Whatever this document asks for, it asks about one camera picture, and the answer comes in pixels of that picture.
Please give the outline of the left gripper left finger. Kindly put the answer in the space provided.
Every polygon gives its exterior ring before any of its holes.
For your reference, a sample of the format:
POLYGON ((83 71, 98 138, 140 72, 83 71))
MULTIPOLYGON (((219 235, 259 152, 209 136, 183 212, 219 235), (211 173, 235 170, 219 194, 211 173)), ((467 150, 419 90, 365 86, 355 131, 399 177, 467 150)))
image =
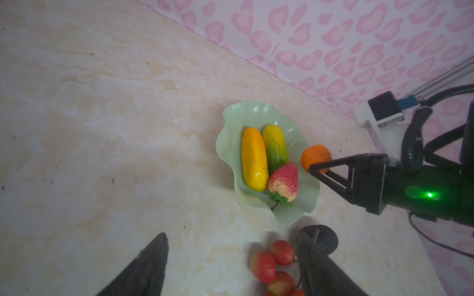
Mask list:
POLYGON ((169 244, 157 235, 98 296, 159 296, 165 280, 169 244))

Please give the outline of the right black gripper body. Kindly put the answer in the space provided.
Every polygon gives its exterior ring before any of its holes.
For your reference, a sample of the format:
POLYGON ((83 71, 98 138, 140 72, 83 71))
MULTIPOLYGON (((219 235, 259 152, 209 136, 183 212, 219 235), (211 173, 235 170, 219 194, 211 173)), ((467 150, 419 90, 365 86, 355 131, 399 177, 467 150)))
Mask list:
POLYGON ((353 168, 354 203, 380 215, 386 206, 428 220, 474 224, 474 173, 424 165, 416 172, 390 166, 386 155, 358 155, 353 168))

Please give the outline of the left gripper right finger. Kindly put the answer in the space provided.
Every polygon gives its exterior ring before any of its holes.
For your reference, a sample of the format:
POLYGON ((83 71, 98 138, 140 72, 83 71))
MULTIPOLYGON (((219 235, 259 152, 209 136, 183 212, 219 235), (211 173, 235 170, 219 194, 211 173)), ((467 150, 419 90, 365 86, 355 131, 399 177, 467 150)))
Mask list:
POLYGON ((305 295, 365 296, 367 294, 305 233, 301 233, 297 239, 296 255, 305 295))

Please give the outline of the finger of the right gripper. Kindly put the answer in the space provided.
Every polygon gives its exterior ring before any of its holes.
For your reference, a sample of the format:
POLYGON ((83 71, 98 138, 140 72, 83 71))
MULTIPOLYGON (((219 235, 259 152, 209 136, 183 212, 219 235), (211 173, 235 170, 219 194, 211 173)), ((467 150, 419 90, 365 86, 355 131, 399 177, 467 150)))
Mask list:
POLYGON ((356 164, 356 156, 343 157, 340 159, 331 160, 329 162, 322 162, 313 164, 309 167, 309 174, 327 185, 332 191, 341 196, 350 204, 356 204, 355 191, 353 186, 353 171, 356 164), (347 166, 348 176, 343 177, 334 171, 334 167, 347 166))

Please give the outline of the orange fake tangerine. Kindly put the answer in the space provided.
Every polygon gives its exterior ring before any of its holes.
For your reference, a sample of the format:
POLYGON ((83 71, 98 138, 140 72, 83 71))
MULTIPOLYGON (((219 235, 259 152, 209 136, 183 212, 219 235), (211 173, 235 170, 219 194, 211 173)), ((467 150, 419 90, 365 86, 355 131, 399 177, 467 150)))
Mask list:
POLYGON ((310 166, 332 161, 331 152, 323 145, 314 145, 304 150, 301 156, 301 165, 308 173, 310 166))

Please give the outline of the yellow green fake mango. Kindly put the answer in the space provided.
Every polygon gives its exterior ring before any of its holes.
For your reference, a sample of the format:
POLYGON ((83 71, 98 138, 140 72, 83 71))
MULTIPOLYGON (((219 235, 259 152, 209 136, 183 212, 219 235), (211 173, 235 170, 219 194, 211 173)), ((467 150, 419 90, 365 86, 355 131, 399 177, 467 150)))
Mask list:
POLYGON ((279 126, 267 125, 262 132, 262 139, 265 144, 269 174, 272 176, 288 162, 285 137, 279 126))

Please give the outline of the yellow fake fruit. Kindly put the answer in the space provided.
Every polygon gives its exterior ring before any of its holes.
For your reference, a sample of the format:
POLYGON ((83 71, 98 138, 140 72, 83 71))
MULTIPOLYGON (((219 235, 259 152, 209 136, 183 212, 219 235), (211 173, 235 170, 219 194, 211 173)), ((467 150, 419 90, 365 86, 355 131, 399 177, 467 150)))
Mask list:
POLYGON ((248 127, 243 133, 241 160, 246 185, 257 192, 265 191, 270 178, 267 154, 262 135, 256 128, 248 127))

